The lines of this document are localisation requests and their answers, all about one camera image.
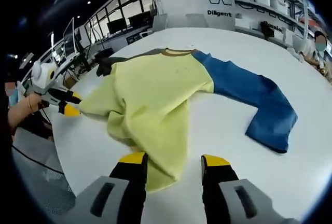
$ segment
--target round table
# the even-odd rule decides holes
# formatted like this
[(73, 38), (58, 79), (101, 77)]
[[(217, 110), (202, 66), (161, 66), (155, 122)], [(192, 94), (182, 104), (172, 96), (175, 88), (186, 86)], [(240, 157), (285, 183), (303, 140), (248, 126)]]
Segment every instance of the round table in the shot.
[[(115, 53), (131, 57), (154, 48), (199, 49), (223, 61), (272, 79), (285, 94), (298, 121), (289, 136), (286, 154), (275, 153), (244, 135), (257, 109), (224, 96), (196, 93), (189, 99), (188, 159), (180, 181), (148, 193), (142, 223), (205, 223), (202, 203), (202, 154), (228, 160), (240, 179), (248, 179), (273, 200), (287, 218), (302, 220), (314, 207), (332, 172), (332, 86), (309, 64), (285, 49), (236, 32), (167, 29)], [(82, 97), (102, 81), (96, 68), (73, 90)], [(106, 123), (85, 116), (52, 114), (54, 140), (63, 172), (78, 195), (101, 175), (109, 176), (130, 150), (113, 140)]]

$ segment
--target yellow t-shirt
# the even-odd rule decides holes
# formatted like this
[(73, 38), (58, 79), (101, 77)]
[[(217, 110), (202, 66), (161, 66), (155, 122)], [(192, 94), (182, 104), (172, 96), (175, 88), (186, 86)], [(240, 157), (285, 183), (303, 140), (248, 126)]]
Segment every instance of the yellow t-shirt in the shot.
[(112, 72), (79, 108), (108, 116), (111, 136), (149, 155), (146, 189), (176, 182), (187, 155), (187, 99), (213, 92), (213, 81), (191, 51), (166, 49), (115, 63)]

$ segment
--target black cable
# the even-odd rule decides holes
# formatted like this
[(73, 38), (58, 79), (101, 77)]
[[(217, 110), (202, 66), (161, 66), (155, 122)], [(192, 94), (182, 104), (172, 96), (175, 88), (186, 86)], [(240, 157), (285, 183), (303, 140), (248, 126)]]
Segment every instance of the black cable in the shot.
[(41, 109), (41, 110), (42, 110), (43, 113), (45, 114), (45, 117), (46, 117), (47, 120), (48, 120), (48, 124), (49, 124), (49, 125), (52, 125), (52, 124), (51, 124), (51, 121), (50, 121), (50, 119), (48, 118), (48, 116), (47, 116), (46, 112), (44, 111), (44, 109)]
[(68, 69), (68, 73), (69, 73), (69, 75), (70, 75), (70, 77), (73, 79), (73, 80), (75, 80), (76, 82), (78, 82), (79, 81), (79, 78), (78, 78), (78, 76), (75, 74), (75, 72), (72, 70), (72, 69)]
[(49, 167), (49, 166), (47, 166), (47, 165), (44, 165), (44, 164), (40, 163), (39, 161), (34, 160), (33, 158), (28, 157), (26, 154), (24, 154), (23, 152), (21, 152), (21, 151), (20, 151), (18, 148), (16, 148), (14, 145), (11, 145), (11, 146), (12, 146), (12, 148), (14, 148), (14, 150), (16, 150), (18, 153), (20, 153), (22, 156), (24, 156), (25, 158), (29, 159), (30, 161), (33, 161), (33, 162), (35, 162), (35, 163), (37, 163), (37, 164), (39, 164), (39, 165), (41, 165), (41, 166), (43, 166), (43, 167), (45, 167), (45, 168), (51, 170), (51, 171), (57, 172), (57, 173), (59, 173), (59, 174), (61, 174), (61, 175), (64, 175), (63, 172), (61, 172), (61, 171), (57, 171), (57, 170), (55, 170), (55, 169), (52, 169), (51, 167)]

